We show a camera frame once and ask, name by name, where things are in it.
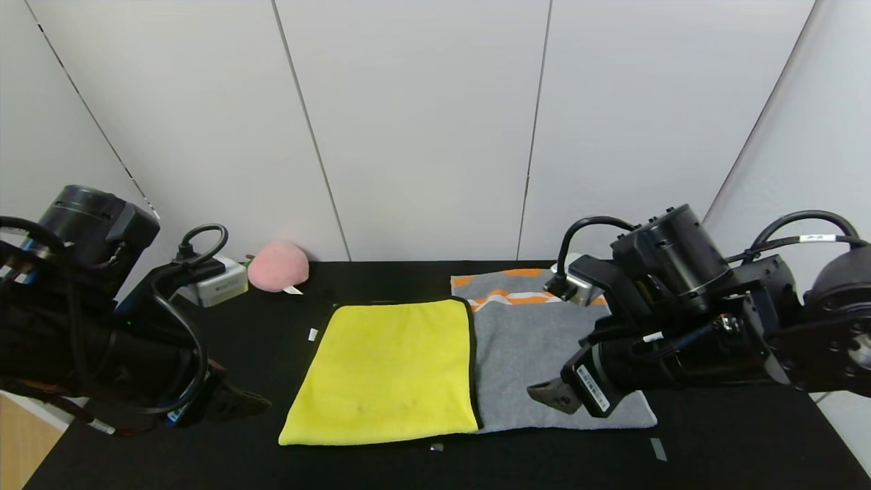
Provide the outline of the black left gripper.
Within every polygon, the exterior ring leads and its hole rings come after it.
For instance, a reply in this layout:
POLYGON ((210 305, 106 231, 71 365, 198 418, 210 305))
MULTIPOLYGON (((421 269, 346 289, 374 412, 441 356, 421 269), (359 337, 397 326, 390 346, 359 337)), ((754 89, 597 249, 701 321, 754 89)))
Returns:
POLYGON ((204 381, 186 404, 157 416, 158 425, 184 428, 199 424, 208 413, 208 422, 236 421, 261 415, 271 401, 256 393, 223 384, 226 369, 215 360, 208 361, 204 381))

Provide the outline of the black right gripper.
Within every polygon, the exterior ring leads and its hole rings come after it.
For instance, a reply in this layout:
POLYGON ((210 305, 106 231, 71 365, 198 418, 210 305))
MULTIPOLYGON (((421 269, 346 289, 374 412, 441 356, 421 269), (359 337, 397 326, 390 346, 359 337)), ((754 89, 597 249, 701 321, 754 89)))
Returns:
POLYGON ((657 349, 644 346, 640 338, 591 342, 585 337, 579 345, 580 350, 563 366, 561 378, 526 388, 532 400, 566 414, 584 406, 591 416, 607 418, 635 391, 685 387, 665 359, 648 359, 657 349))

